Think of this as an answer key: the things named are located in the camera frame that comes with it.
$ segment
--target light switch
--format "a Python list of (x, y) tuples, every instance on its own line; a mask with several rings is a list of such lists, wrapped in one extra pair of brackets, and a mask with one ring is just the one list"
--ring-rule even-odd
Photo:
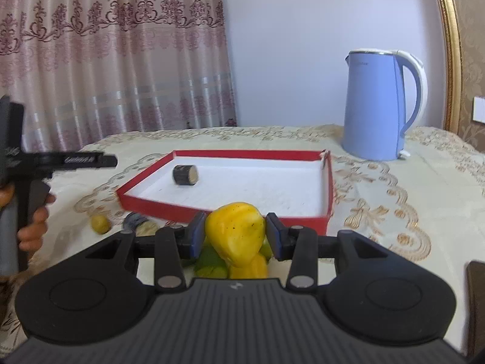
[(475, 122), (480, 122), (485, 124), (485, 98), (474, 97), (472, 119)]

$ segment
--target cylindrical object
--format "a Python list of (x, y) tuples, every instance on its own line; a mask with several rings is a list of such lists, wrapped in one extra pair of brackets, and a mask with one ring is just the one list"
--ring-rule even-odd
[(176, 165), (172, 175), (177, 185), (193, 186), (199, 180), (199, 174), (195, 165)]
[(135, 232), (137, 237), (155, 235), (159, 225), (137, 212), (131, 212), (123, 221), (123, 229)]

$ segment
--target curtain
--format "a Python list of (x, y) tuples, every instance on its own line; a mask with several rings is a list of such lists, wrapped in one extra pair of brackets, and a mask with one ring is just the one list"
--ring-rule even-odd
[(0, 0), (0, 87), (27, 151), (236, 124), (221, 0)]

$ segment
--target wallpaper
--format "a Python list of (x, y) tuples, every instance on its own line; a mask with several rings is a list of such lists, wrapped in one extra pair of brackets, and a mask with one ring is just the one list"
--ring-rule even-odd
[(463, 90), (458, 135), (485, 151), (485, 124), (471, 120), (474, 96), (485, 97), (485, 0), (455, 0), (462, 45)]

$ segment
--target finger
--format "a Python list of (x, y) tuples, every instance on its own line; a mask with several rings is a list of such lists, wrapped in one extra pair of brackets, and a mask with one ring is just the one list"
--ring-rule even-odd
[(39, 209), (37, 209), (37, 211), (34, 212), (32, 221), (34, 223), (42, 223), (42, 222), (45, 222), (48, 217), (49, 217), (48, 209), (46, 207), (40, 207)]
[(22, 241), (18, 246), (24, 252), (37, 252), (42, 247), (42, 238), (36, 239), (35, 241)]
[(46, 204), (53, 204), (57, 200), (57, 197), (54, 194), (49, 194), (45, 199)]
[(17, 237), (19, 241), (35, 241), (41, 238), (47, 232), (47, 223), (35, 223), (30, 226), (21, 228)]
[(14, 186), (12, 184), (7, 185), (0, 190), (0, 207), (7, 205), (14, 196)]

